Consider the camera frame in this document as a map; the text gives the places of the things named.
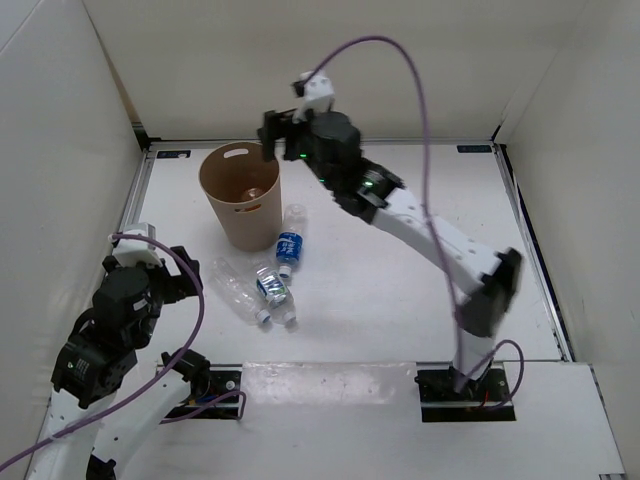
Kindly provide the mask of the orange plastic bottle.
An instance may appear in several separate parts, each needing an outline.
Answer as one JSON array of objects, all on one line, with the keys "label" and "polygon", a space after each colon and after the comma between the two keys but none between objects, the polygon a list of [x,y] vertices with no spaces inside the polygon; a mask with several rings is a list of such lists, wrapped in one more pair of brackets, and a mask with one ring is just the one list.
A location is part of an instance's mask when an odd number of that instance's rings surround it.
[{"label": "orange plastic bottle", "polygon": [[242,202],[253,201],[260,198],[264,194],[264,190],[259,187],[252,187],[242,192],[240,199]]}]

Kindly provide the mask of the blue label plastic bottle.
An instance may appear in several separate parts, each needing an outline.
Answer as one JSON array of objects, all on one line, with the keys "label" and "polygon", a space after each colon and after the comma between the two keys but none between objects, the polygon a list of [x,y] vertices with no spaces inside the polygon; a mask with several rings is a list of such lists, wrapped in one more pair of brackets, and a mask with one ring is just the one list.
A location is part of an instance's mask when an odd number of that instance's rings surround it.
[{"label": "blue label plastic bottle", "polygon": [[275,252],[279,275],[284,280],[289,280],[298,267],[307,223],[305,206],[291,204],[286,207]]}]

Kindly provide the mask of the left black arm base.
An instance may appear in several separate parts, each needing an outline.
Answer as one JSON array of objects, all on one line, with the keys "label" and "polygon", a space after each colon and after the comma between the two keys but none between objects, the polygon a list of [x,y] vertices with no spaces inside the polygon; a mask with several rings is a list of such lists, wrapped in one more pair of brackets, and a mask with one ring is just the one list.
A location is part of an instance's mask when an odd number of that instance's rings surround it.
[{"label": "left black arm base", "polygon": [[[197,387],[193,395],[180,401],[165,415],[165,420],[186,416],[219,396],[240,390],[241,387],[242,366],[240,364],[213,364],[209,368],[209,380],[202,387]],[[239,420],[242,406],[243,400],[240,396],[225,398],[194,415],[192,420]]]}]

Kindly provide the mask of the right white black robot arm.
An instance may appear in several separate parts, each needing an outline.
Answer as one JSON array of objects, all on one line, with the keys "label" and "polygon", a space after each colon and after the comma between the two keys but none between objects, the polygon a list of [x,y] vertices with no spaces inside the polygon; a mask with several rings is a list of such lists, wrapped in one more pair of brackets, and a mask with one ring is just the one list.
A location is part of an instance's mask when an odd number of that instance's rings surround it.
[{"label": "right white black robot arm", "polygon": [[348,214],[401,240],[445,275],[453,295],[456,352],[449,387],[470,400],[486,384],[496,334],[521,278],[521,254],[474,242],[448,222],[426,213],[404,181],[364,156],[359,130],[337,111],[297,115],[268,111],[257,131],[263,157],[303,161]]}]

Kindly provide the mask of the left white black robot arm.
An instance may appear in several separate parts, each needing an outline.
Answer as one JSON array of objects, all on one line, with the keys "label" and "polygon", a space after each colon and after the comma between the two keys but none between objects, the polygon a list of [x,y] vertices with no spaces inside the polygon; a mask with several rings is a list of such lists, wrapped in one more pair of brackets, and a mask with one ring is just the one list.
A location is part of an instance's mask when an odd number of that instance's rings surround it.
[{"label": "left white black robot arm", "polygon": [[76,320],[53,370],[53,390],[32,479],[117,479],[142,443],[181,400],[210,388],[209,362],[182,347],[164,353],[163,369],[139,393],[117,391],[149,345],[161,309],[202,298],[199,263],[185,248],[167,248],[179,268],[171,274],[157,242],[118,236],[103,261],[106,275],[91,306]]}]

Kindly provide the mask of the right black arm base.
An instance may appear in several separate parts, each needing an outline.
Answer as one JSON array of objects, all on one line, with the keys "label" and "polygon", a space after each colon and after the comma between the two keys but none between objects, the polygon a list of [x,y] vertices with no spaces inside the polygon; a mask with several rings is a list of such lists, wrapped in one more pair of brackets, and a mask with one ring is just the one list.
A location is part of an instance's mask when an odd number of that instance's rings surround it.
[{"label": "right black arm base", "polygon": [[479,381],[469,381],[460,393],[454,391],[452,368],[418,370],[423,423],[514,422],[515,410],[506,402],[509,387],[505,371],[491,368]]}]

